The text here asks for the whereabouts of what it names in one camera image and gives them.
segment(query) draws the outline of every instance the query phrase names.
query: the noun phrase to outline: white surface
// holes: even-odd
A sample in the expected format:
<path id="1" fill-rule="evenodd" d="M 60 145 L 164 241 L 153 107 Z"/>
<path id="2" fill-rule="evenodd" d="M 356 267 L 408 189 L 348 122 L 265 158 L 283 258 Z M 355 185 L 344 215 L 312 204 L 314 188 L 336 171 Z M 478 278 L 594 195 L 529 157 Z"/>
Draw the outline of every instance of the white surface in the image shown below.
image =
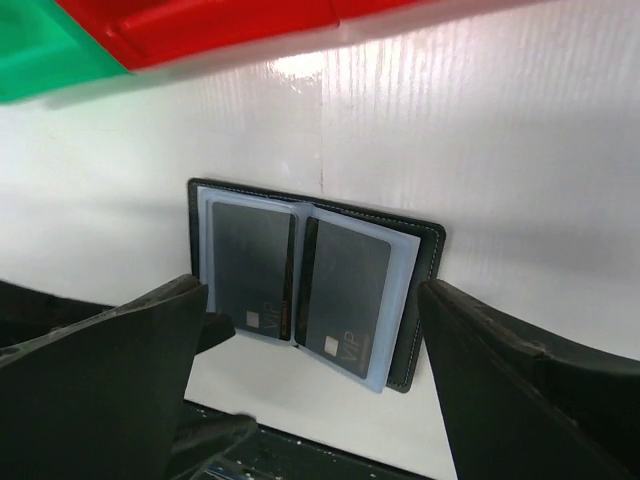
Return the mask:
<path id="1" fill-rule="evenodd" d="M 636 0 L 560 0 L 2 108 L 0 277 L 133 298 L 189 269 L 187 179 L 224 177 L 442 222 L 442 278 L 640 359 L 639 25 Z M 455 476 L 424 352 L 411 393 L 376 396 L 238 337 L 187 396 Z"/>

